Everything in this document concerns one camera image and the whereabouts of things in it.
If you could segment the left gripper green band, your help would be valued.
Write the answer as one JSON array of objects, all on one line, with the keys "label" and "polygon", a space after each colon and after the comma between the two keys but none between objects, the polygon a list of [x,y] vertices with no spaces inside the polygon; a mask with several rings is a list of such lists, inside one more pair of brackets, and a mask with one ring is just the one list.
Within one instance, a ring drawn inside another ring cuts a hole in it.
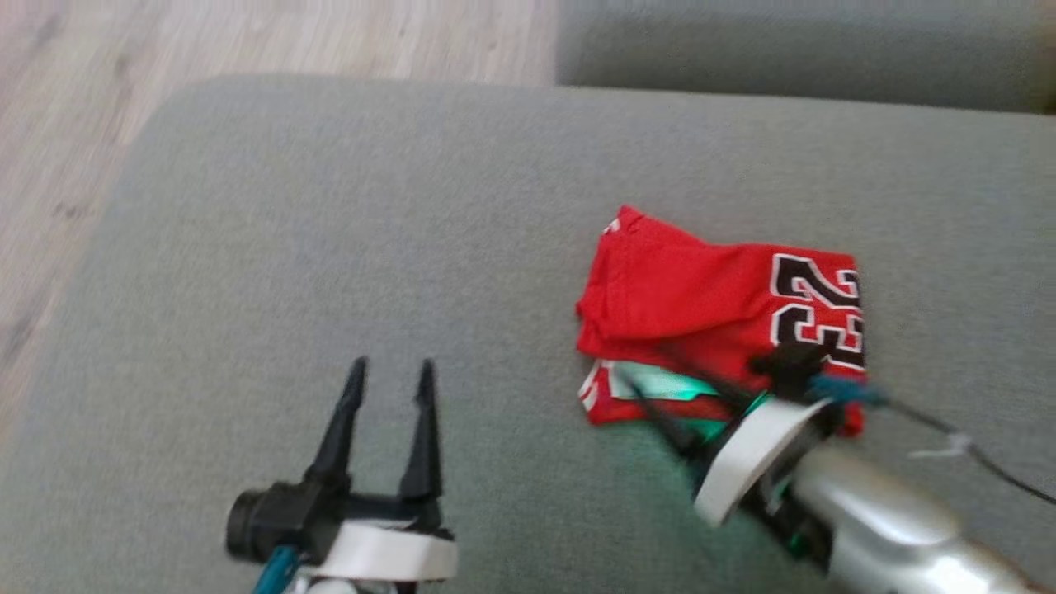
[{"label": "left gripper green band", "polygon": [[[307,469],[307,480],[332,489],[350,489],[351,445],[365,398],[369,357],[353,361],[327,431]],[[436,369],[425,360],[414,403],[417,424],[399,495],[352,493],[338,503],[341,523],[321,563],[309,565],[313,579],[346,582],[446,582],[459,572],[459,546],[446,530],[441,511],[444,474],[436,406]]]}]

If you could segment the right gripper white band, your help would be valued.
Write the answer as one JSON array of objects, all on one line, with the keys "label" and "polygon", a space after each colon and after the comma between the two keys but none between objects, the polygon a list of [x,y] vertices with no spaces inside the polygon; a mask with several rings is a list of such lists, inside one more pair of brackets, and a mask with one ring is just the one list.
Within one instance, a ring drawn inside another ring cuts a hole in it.
[{"label": "right gripper white band", "polygon": [[[658,346],[679,375],[702,380],[727,407],[749,407],[756,395],[735,380],[691,361],[679,349]],[[630,380],[634,401],[653,429],[678,456],[691,456],[693,508],[709,526],[722,526],[735,512],[755,516],[768,530],[807,530],[819,524],[794,493],[797,467],[835,431],[835,403],[797,403],[766,396],[742,417],[706,439],[663,411]]]}]

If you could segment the red jersey with black number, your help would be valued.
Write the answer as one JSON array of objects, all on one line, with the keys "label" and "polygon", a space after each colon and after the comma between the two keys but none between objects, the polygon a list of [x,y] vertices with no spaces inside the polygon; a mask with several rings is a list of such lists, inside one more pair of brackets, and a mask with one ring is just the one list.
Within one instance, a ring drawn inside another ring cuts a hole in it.
[{"label": "red jersey with black number", "polygon": [[577,349],[593,360],[578,400],[595,426],[644,417],[630,380],[677,417],[709,429],[731,417],[708,384],[672,371],[660,345],[755,395],[771,380],[750,361],[784,344],[823,348],[825,386],[867,377],[848,253],[706,242],[624,205],[597,242],[576,312]]}]

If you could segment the grey fabric sofa ottoman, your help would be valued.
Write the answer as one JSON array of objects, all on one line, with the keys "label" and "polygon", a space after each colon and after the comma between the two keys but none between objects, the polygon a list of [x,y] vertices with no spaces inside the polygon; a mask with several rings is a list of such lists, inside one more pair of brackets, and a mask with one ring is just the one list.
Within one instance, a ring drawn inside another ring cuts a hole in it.
[{"label": "grey fabric sofa ottoman", "polygon": [[440,594],[829,594],[706,530],[648,428],[592,428],[574,305],[623,204],[851,253],[871,379],[1056,493],[1056,120],[309,76],[196,83],[135,140],[0,456],[1,594],[248,594],[238,495],[298,480],[370,358],[394,491],[434,358]]}]

